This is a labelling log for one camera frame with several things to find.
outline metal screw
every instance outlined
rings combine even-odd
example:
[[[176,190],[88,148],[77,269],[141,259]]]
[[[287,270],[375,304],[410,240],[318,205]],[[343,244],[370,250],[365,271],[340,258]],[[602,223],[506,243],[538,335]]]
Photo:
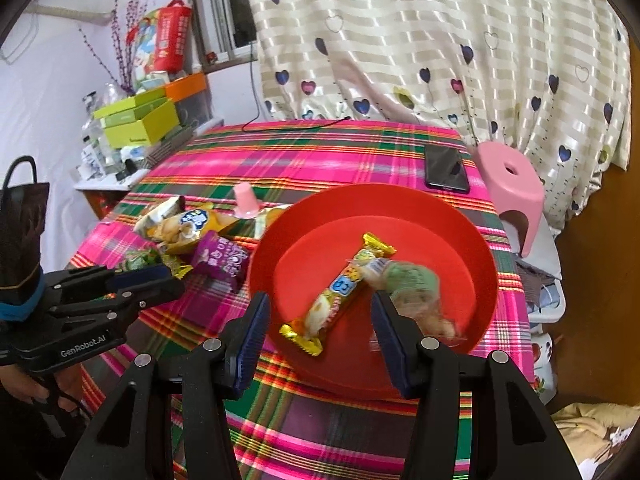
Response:
[[[136,366],[142,368],[151,362],[151,356],[149,354],[140,354],[133,360],[133,362],[135,362]]]
[[[427,350],[437,350],[440,347],[440,342],[434,337],[424,337],[420,344]]]
[[[501,365],[509,361],[509,356],[506,354],[506,352],[503,352],[502,350],[496,350],[495,352],[493,352],[491,354],[491,358],[495,362],[500,363]]]
[[[202,346],[207,352],[213,352],[222,346],[222,341],[216,338],[207,339]]]

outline pink heart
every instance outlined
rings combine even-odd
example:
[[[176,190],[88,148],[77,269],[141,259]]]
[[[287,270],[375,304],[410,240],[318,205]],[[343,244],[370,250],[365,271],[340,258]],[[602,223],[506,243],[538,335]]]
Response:
[[[462,86],[462,81],[460,81],[460,79],[452,79],[451,88],[453,88],[453,91],[456,94],[459,94],[460,92],[465,91],[464,87]]]
[[[316,82],[315,81],[303,81],[300,83],[300,88],[306,95],[311,95],[316,91]]]

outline pink plastic cup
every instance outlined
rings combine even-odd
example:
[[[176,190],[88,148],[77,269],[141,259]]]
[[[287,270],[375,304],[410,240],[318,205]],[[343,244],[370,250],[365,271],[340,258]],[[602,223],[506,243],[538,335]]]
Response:
[[[258,216],[262,208],[262,202],[255,197],[254,188],[250,182],[236,184],[234,186],[234,194],[238,203],[234,210],[234,215],[237,218],[255,218]]]

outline white tabletop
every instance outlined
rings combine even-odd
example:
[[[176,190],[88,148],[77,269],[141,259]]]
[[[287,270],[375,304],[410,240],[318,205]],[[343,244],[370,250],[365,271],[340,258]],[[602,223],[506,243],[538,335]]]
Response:
[[[97,180],[81,180],[74,184],[74,189],[78,191],[130,191],[139,183],[150,170],[137,170],[133,175],[118,182],[115,173],[110,173],[106,177]]]

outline plaid tablecloth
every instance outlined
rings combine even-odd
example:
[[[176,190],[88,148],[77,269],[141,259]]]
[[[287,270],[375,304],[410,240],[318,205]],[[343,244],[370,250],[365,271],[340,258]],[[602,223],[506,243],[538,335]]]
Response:
[[[355,182],[386,182],[426,190],[421,146],[437,142],[459,148],[471,184],[469,195],[432,192],[457,207],[478,227],[492,249],[500,294],[495,317],[474,354],[508,352],[532,379],[529,323],[520,279],[502,224],[459,135],[452,130],[408,124],[348,121],[307,131],[305,122],[252,124],[213,130],[155,168],[120,203],[116,219],[101,223],[73,257],[76,266],[114,266],[127,250],[147,243],[131,232],[151,200],[185,195],[189,205],[214,202],[233,207],[232,186],[250,180],[267,206],[294,203],[310,193]],[[260,128],[268,131],[259,132]],[[253,221],[234,228],[235,240],[252,249]],[[248,304],[246,285],[231,294],[219,283],[188,276],[183,297],[144,311],[128,341],[85,363],[84,394],[96,410],[139,353],[182,354],[214,336]],[[180,399],[174,399],[174,468],[186,475],[181,442]],[[267,342],[252,386],[226,404],[236,457],[246,479],[391,479],[402,470],[414,423],[415,404],[357,402],[299,380]],[[470,455],[471,398],[461,396],[456,478],[466,478]]]

